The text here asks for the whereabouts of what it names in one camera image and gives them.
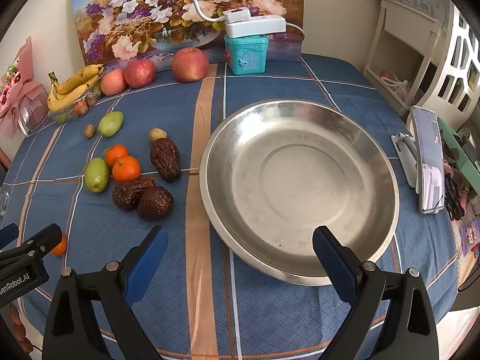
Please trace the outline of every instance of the white lamp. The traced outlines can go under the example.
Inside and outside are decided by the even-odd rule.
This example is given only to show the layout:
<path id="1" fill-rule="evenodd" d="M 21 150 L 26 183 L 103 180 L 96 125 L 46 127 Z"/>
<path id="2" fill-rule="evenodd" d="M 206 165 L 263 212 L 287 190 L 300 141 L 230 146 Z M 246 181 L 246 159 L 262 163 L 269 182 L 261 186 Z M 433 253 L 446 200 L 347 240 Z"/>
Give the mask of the white lamp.
<path id="1" fill-rule="evenodd" d="M 287 30 L 286 26 L 297 28 L 303 35 L 303 30 L 300 27 L 294 24 L 286 23 L 285 19 L 278 15 L 251 17 L 250 10 L 248 8 L 240 8 L 225 11 L 223 16 L 212 19 L 202 12 L 202 9 L 198 4 L 198 0 L 192 1 L 198 16 L 200 16 L 202 20 L 211 21 L 213 23 L 225 21 L 226 34 L 230 38 L 285 32 Z"/>

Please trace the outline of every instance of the dried date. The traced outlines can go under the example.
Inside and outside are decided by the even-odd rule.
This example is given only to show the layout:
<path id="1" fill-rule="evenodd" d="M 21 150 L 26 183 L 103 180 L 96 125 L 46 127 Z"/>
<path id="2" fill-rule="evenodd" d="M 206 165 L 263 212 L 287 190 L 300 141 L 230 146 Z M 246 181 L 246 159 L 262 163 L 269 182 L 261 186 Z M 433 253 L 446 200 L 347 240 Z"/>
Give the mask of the dried date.
<path id="1" fill-rule="evenodd" d="M 118 183 L 112 191 L 112 200 L 122 211 L 130 211 L 137 207 L 140 198 L 147 188 L 155 185 L 152 178 L 141 178 L 135 181 Z"/>
<path id="2" fill-rule="evenodd" d="M 163 187 L 147 188 L 140 198 L 137 214 L 140 219 L 153 221 L 167 216 L 173 207 L 173 196 Z"/>
<path id="3" fill-rule="evenodd" d="M 180 177 L 180 153 L 169 138 L 160 138 L 152 143 L 150 161 L 160 176 L 171 183 Z"/>

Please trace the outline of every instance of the bunch of bananas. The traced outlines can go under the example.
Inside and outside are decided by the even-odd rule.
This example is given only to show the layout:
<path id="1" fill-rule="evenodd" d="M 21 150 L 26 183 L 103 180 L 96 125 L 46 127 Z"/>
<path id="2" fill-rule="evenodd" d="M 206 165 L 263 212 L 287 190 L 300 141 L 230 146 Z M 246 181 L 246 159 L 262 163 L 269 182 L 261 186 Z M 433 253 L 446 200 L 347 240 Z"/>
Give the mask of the bunch of bananas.
<path id="1" fill-rule="evenodd" d="M 59 84 L 54 72 L 49 73 L 52 81 L 47 103 L 49 110 L 57 112 L 59 109 L 72 104 L 98 81 L 103 71 L 102 64 L 91 64 L 71 76 L 63 84 Z"/>

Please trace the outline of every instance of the green fruit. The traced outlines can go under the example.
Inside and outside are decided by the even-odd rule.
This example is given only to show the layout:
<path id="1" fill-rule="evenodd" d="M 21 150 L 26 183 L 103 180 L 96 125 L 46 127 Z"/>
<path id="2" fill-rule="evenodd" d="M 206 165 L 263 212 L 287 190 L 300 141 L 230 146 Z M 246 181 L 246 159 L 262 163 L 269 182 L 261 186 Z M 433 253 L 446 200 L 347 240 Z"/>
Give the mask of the green fruit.
<path id="1" fill-rule="evenodd" d="M 58 124 L 64 124 L 68 120 L 69 116 L 70 116 L 70 114 L 68 112 L 63 112 L 59 115 L 55 115 L 54 119 Z"/>
<path id="2" fill-rule="evenodd" d="M 109 112 L 100 120 L 98 132 L 103 137 L 113 137 L 123 123 L 123 113 L 119 111 Z"/>
<path id="3" fill-rule="evenodd" d="M 85 184 L 88 190 L 99 193 L 109 184 L 109 167 L 103 158 L 93 158 L 85 169 Z"/>

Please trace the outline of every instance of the stainless steel bowl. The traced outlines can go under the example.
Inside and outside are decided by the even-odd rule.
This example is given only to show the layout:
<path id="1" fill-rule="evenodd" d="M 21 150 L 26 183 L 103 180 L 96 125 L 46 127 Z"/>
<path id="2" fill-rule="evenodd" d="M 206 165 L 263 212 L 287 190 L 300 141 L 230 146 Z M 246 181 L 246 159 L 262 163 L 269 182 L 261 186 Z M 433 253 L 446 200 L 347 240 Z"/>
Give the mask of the stainless steel bowl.
<path id="1" fill-rule="evenodd" d="M 304 100 L 268 100 L 229 116 L 200 164 L 203 205 L 243 261 L 295 284 L 330 284 L 311 237 L 326 225 L 376 261 L 398 220 L 392 166 L 357 123 Z"/>

